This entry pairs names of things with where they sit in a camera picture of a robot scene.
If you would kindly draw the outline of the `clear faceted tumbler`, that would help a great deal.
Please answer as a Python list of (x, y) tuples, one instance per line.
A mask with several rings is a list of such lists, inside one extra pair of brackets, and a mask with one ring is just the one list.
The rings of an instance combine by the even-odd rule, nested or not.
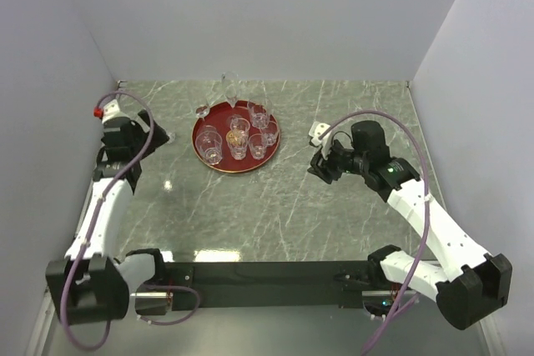
[(253, 127), (262, 129), (268, 126), (272, 112), (272, 102), (269, 99), (249, 100), (247, 102), (247, 110)]
[(223, 159), (222, 137), (214, 126), (206, 125), (199, 130), (195, 148), (208, 165), (216, 165)]

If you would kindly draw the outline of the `clear stemmed wine glass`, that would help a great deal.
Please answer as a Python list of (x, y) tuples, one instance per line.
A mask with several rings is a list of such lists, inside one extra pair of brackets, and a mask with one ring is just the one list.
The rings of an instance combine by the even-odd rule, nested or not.
[(194, 114), (196, 118), (205, 119), (210, 112), (210, 105), (209, 103), (202, 103), (199, 105), (194, 106)]

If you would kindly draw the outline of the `tall clear champagne flute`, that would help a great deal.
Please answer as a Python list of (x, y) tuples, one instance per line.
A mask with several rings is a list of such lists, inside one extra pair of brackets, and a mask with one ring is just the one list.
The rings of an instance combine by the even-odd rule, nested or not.
[(227, 125), (232, 128), (234, 121), (240, 118), (236, 111), (237, 102), (240, 100), (241, 81), (235, 72), (228, 71), (221, 75), (221, 88), (226, 102), (231, 108), (231, 114), (227, 118)]

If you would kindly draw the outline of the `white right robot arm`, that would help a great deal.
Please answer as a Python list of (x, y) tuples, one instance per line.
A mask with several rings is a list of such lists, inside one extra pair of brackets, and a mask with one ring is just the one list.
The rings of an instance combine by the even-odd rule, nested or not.
[(318, 149), (309, 173), (326, 183), (339, 179), (342, 173), (360, 175), (369, 189), (425, 239), (439, 262), (416, 262), (388, 245), (368, 257), (367, 278), (372, 286), (387, 288), (391, 283), (403, 283), (413, 270), (409, 287), (434, 300), (446, 321), (460, 330), (506, 305), (511, 262), (501, 253), (490, 254), (431, 194), (424, 193), (425, 179), (405, 159), (390, 155), (378, 122), (354, 123), (351, 148), (344, 148), (326, 123), (313, 123), (309, 135), (311, 145)]

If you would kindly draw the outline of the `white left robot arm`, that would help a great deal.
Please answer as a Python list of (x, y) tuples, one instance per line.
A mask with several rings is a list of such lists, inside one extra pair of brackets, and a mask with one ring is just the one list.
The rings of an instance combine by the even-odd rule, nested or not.
[(124, 318), (129, 297), (141, 285), (160, 290), (168, 280), (161, 252), (130, 252), (122, 263), (113, 253), (119, 225), (141, 176), (140, 162), (169, 141), (147, 110), (135, 121), (112, 101), (95, 109), (103, 146), (93, 172), (91, 198), (81, 228), (65, 256), (48, 264), (45, 277), (61, 322), (67, 325)]

